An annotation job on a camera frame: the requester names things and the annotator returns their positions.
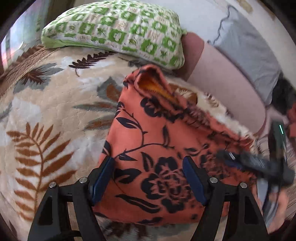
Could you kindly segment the orange floral garment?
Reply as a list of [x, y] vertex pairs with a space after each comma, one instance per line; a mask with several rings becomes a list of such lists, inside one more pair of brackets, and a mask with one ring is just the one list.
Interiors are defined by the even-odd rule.
[[115, 168], [96, 213], [146, 225], [198, 222], [204, 208], [184, 176], [185, 156], [225, 184], [255, 184], [253, 173], [216, 159], [222, 149], [250, 150], [253, 140], [177, 94], [157, 66], [133, 71], [123, 85], [100, 156]]

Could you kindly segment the pink bolster pillow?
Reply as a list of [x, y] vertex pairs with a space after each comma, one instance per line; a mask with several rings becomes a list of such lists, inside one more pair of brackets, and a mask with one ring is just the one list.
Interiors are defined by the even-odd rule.
[[232, 116], [256, 135], [266, 125], [266, 108], [246, 77], [215, 47], [198, 35], [182, 36], [185, 64], [175, 70], [177, 76], [213, 94]]

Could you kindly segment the grey cloth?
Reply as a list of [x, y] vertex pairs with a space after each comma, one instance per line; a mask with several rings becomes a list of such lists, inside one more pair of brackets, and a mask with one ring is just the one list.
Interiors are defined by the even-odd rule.
[[217, 37], [208, 43], [243, 73], [265, 105], [271, 104], [281, 67], [266, 40], [245, 16], [228, 5]]

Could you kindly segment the beige leaf-print blanket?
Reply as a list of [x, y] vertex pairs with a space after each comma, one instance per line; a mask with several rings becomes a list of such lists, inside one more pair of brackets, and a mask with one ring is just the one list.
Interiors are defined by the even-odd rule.
[[143, 65], [99, 49], [37, 47], [1, 78], [1, 216], [10, 238], [28, 238], [49, 182], [70, 184], [95, 166], [122, 81]]

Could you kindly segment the green patterned pillow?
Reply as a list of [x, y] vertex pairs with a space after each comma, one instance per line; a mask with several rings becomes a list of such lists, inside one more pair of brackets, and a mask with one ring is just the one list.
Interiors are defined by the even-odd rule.
[[67, 10], [43, 28], [46, 48], [79, 46], [112, 50], [168, 70], [185, 63], [177, 13], [140, 1], [99, 1]]

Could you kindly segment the frosted glass window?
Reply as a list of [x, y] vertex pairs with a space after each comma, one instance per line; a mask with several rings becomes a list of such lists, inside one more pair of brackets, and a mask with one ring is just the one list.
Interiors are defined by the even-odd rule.
[[29, 48], [41, 43], [49, 1], [35, 1], [18, 17], [1, 42], [1, 61], [4, 70]]

